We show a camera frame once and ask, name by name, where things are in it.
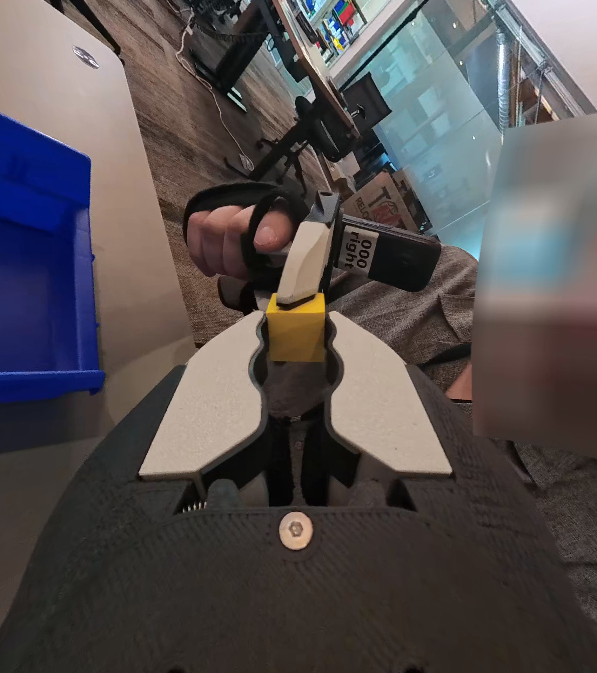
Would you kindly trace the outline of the person's right hand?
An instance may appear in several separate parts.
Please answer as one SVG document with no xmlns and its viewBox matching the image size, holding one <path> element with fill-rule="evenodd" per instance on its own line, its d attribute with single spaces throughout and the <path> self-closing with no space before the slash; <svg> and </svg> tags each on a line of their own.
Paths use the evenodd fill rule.
<svg viewBox="0 0 597 673">
<path fill-rule="evenodd" d="M 296 226 L 287 212 L 287 202 L 278 198 L 258 224 L 253 245 L 258 254 L 283 250 L 294 238 Z M 248 233 L 255 206 L 227 205 L 195 212 L 187 221 L 186 243 L 193 263 L 207 277 L 217 276 L 220 300 L 227 308 L 245 315 L 257 309 L 254 300 L 241 301 L 249 281 L 241 240 Z"/>
</svg>

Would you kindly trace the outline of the yellow wooden cube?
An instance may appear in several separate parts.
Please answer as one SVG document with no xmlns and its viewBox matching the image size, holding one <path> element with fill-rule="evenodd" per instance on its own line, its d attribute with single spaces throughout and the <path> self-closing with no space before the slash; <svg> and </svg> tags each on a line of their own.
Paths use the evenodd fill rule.
<svg viewBox="0 0 597 673">
<path fill-rule="evenodd" d="M 276 363 L 323 363 L 326 356 L 326 301 L 317 293 L 309 301 L 286 308 L 273 293 L 266 309 L 268 355 Z"/>
</svg>

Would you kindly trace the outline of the wooden table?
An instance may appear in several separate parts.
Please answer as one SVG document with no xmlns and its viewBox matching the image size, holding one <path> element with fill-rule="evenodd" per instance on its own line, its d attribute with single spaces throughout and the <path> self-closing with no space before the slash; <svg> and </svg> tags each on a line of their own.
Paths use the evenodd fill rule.
<svg viewBox="0 0 597 673">
<path fill-rule="evenodd" d="M 213 67 L 209 67 L 197 51 L 190 48 L 189 55 L 196 73 L 243 113 L 247 109 L 236 85 L 270 37 L 287 72 L 298 82 L 310 79 L 315 99 L 333 110 L 346 133 L 352 138 L 360 137 L 353 115 L 347 111 L 344 98 L 328 76 L 320 51 L 310 42 L 289 1 L 250 1 L 231 34 L 214 31 L 207 21 L 202 23 L 200 18 L 197 18 L 197 26 L 202 34 L 225 41 L 228 47 Z"/>
</svg>

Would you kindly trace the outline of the black office chair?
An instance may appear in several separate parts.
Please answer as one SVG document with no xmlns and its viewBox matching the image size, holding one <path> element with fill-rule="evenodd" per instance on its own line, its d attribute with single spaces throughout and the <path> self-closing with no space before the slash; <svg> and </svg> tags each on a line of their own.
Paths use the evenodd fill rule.
<svg viewBox="0 0 597 673">
<path fill-rule="evenodd" d="M 343 92 L 338 93 L 338 97 L 339 101 L 345 104 L 344 111 L 354 122 L 352 129 L 338 116 L 324 94 L 316 94 L 313 102 L 306 97 L 298 96 L 294 101 L 296 122 L 281 139 L 275 141 L 259 139 L 257 146 L 268 145 L 270 150 L 259 165 L 249 173 L 248 178 L 260 181 L 281 158 L 284 158 L 283 171 L 274 179 L 275 182 L 283 183 L 289 169 L 293 168 L 303 195 L 306 195 L 307 186 L 300 155 L 307 147 L 311 147 L 317 155 L 330 162 L 338 162 L 354 151 L 364 136 L 391 114 L 391 108 L 371 73 L 366 73 L 353 82 Z"/>
</svg>

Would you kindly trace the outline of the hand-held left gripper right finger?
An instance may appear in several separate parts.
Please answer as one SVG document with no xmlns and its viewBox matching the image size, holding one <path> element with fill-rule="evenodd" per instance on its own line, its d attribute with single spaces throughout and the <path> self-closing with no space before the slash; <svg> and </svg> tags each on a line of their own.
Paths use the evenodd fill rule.
<svg viewBox="0 0 597 673">
<path fill-rule="evenodd" d="M 338 312 L 331 353 L 339 379 L 327 403 L 328 428 L 358 457 L 355 475 L 448 477 L 453 470 L 404 360 Z"/>
</svg>

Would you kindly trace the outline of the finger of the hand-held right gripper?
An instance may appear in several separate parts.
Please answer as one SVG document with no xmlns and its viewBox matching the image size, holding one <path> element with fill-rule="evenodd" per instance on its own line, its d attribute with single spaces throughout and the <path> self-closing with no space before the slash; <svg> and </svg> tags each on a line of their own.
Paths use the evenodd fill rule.
<svg viewBox="0 0 597 673">
<path fill-rule="evenodd" d="M 310 220 L 299 225 L 280 277 L 278 306 L 295 307 L 318 293 L 332 238 L 331 225 Z"/>
</svg>

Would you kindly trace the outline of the blue plastic bin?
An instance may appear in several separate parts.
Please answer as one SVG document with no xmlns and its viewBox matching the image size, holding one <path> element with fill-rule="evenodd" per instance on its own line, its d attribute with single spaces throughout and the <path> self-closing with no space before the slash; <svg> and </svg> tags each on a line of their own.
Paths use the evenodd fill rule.
<svg viewBox="0 0 597 673">
<path fill-rule="evenodd" d="M 95 394 L 91 160 L 0 113 L 0 403 Z"/>
</svg>

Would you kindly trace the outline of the brown cardboard box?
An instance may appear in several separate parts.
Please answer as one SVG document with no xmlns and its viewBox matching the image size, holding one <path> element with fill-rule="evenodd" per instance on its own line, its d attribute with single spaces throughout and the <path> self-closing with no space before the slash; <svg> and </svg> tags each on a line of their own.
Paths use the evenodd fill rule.
<svg viewBox="0 0 597 673">
<path fill-rule="evenodd" d="M 380 171 L 342 206 L 345 215 L 411 232 L 431 230 L 424 207 L 405 169 Z"/>
</svg>

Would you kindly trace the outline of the shelf of coloured bins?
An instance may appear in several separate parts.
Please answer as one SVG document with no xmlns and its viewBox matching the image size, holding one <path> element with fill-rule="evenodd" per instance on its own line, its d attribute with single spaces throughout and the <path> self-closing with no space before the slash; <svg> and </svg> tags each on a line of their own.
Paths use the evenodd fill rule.
<svg viewBox="0 0 597 673">
<path fill-rule="evenodd" d="M 326 64 L 347 51 L 367 24 L 357 1 L 298 1 L 298 5 Z"/>
</svg>

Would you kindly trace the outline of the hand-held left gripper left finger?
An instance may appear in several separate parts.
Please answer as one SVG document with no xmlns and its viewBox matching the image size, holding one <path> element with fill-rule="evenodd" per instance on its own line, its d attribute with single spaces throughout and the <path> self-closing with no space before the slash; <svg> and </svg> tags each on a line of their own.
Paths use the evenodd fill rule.
<svg viewBox="0 0 597 673">
<path fill-rule="evenodd" d="M 139 470 L 144 480 L 197 478 L 222 464 L 261 427 L 250 366 L 264 314 L 249 314 L 188 360 Z"/>
</svg>

